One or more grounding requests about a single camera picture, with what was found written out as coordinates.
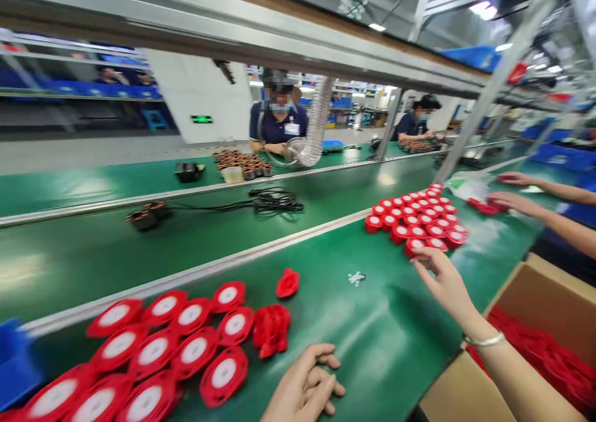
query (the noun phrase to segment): white label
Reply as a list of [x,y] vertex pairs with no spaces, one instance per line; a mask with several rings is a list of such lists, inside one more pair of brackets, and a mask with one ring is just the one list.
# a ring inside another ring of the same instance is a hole
[[236,362],[234,359],[226,359],[222,361],[213,371],[213,376],[211,377],[213,388],[223,388],[230,383],[234,374],[236,374]]
[[130,404],[126,414],[127,422],[141,422],[157,407],[163,393],[161,386],[154,385],[147,388]]
[[182,351],[180,357],[182,363],[189,364],[196,362],[205,353],[207,340],[203,337],[192,340]]

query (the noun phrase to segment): white wall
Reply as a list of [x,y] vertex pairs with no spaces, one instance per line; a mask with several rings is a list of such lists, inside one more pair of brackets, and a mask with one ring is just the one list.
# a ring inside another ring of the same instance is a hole
[[[143,51],[186,143],[248,139],[253,100],[246,65],[230,63],[232,85],[211,59]],[[213,124],[193,123],[191,115],[209,115]]]

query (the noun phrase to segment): woman's hand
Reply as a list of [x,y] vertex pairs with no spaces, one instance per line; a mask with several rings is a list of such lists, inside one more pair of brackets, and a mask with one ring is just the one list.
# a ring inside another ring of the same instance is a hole
[[334,349],[326,343],[309,346],[282,377],[261,422],[315,422],[323,411],[333,416],[329,399],[333,393],[342,397],[346,388],[317,363],[338,369],[341,363]]

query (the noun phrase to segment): hand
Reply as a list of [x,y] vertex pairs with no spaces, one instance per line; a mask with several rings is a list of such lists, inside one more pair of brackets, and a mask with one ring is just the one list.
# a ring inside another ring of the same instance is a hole
[[497,205],[503,205],[507,208],[513,208],[520,213],[527,214],[532,217],[542,217],[546,210],[539,206],[536,202],[530,199],[526,199],[517,194],[511,192],[494,192],[489,196],[494,199]]
[[341,363],[333,355],[334,349],[326,343],[309,346],[282,377],[261,422],[315,422],[323,410],[333,416],[331,394],[342,397],[346,388],[317,363],[338,369]]
[[503,183],[514,184],[518,186],[531,186],[538,182],[538,179],[535,179],[534,177],[516,172],[503,173],[500,174],[499,177],[503,178],[501,180]]
[[278,155],[283,155],[284,152],[285,152],[285,150],[286,150],[286,144],[285,143],[265,144],[265,148],[269,152],[273,152],[273,153],[276,153]]

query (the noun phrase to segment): pile of red parts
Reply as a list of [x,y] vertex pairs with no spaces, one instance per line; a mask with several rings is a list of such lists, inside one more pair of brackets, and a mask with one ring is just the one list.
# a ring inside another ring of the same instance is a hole
[[[286,269],[278,296],[298,289]],[[256,313],[244,307],[242,282],[222,285],[211,299],[172,290],[143,309],[142,301],[111,305],[87,328],[106,338],[88,364],[78,365],[36,393],[6,422],[160,422],[183,396],[180,382],[202,372],[199,392],[208,408],[226,402],[246,381],[248,357],[240,347],[253,335],[260,358],[287,349],[290,312],[275,304]],[[213,317],[222,314],[217,328]]]
[[[558,345],[546,332],[524,327],[496,307],[490,313],[489,321],[505,334],[508,342],[579,412],[588,415],[596,411],[594,368],[583,363],[569,349]],[[473,346],[466,349],[486,372],[477,350]]]
[[445,253],[458,249],[466,243],[469,232],[456,216],[458,209],[442,194],[443,186],[432,184],[423,191],[382,199],[366,217],[364,229],[369,233],[388,232],[395,244],[404,244],[409,258],[415,256],[415,249],[426,246]]

